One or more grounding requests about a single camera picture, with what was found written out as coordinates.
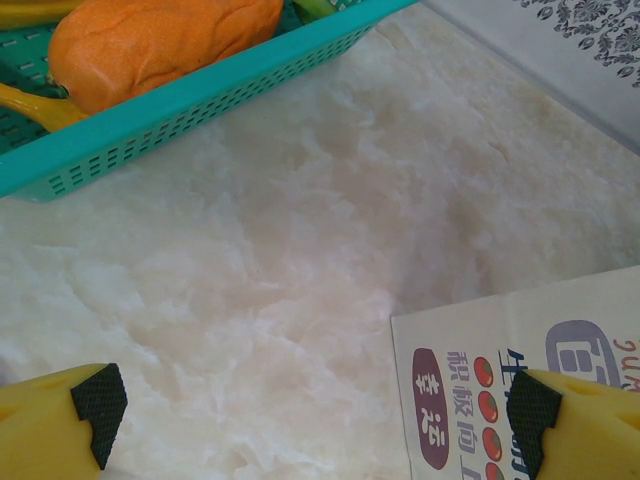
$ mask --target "black rubber pad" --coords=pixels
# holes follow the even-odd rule
[[[555,427],[561,403],[562,394],[526,370],[516,373],[507,400],[507,416],[531,480],[538,476],[544,461],[542,434]]]
[[[104,470],[127,408],[127,394],[118,365],[110,363],[72,388],[71,398],[78,418],[88,420],[91,424],[91,451],[100,470]]]

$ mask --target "paper box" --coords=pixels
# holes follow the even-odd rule
[[[514,374],[640,392],[640,267],[392,319],[415,479],[529,478],[506,413]]]

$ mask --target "teal plastic basket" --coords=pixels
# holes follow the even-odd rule
[[[54,134],[0,108],[0,197],[47,202],[347,51],[416,0],[333,0],[339,12],[301,28],[285,8],[270,41]],[[0,32],[0,81],[40,95],[54,27]]]

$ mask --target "patterned fabric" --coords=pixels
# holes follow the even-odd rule
[[[640,87],[640,0],[515,0],[537,8],[538,19],[554,22],[565,38],[594,53],[605,67],[617,68],[620,78]]]

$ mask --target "white marble countertop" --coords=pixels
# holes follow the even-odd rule
[[[105,479],[408,478],[389,315],[637,264],[639,185],[416,5],[76,194],[0,201],[1,375],[118,363]]]

